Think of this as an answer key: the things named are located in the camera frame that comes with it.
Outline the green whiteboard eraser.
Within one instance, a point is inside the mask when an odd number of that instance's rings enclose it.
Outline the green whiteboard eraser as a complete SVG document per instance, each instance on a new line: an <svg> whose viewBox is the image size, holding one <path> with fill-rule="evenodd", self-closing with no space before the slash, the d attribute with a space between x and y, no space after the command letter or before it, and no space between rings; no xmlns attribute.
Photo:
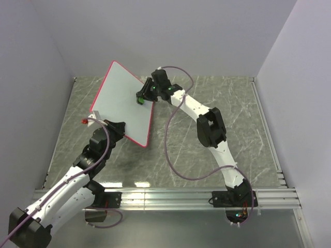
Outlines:
<svg viewBox="0 0 331 248"><path fill-rule="evenodd" d="M137 103L138 103L139 105L143 105L143 104L144 104L144 99L143 99L142 97L138 97L138 98L137 98Z"/></svg>

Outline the pink-framed whiteboard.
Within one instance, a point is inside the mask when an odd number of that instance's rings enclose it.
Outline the pink-framed whiteboard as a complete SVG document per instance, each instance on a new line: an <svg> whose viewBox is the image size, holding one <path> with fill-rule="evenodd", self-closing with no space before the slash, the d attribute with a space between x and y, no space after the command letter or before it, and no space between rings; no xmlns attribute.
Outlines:
<svg viewBox="0 0 331 248"><path fill-rule="evenodd" d="M125 137L147 147L154 104L137 104L136 93L144 83L117 61L112 61L89 109L101 119L124 122Z"/></svg>

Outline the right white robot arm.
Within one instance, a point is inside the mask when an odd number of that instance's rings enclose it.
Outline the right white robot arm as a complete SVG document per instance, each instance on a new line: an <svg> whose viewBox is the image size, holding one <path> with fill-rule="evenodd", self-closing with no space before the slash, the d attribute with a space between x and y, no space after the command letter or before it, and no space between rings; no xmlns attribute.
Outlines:
<svg viewBox="0 0 331 248"><path fill-rule="evenodd" d="M237 167L228 147L227 130L221 111L216 107L204 106L190 96L190 88L183 89L171 83L166 69L166 66L159 67L146 79L141 90L136 93L137 104L143 105L145 101L157 102L158 99L162 99L175 107L171 117L174 117L178 110L191 117L197 126L199 142L212 153L218 164L208 175L211 176L217 171L222 172L231 205L238 207L246 202L248 197L253 199L251 183Z"/></svg>

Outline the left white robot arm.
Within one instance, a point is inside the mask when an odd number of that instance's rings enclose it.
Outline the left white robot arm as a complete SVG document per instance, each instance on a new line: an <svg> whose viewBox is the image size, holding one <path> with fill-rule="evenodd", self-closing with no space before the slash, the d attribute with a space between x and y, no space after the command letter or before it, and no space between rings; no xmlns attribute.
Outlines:
<svg viewBox="0 0 331 248"><path fill-rule="evenodd" d="M6 240L16 246L47 247L52 234L83 209L95 209L103 218L109 211L118 211L122 194L107 192L94 177L105 167L116 142L125 136L125 123L92 117L82 122L98 123L100 128L68 172L43 197L10 214Z"/></svg>

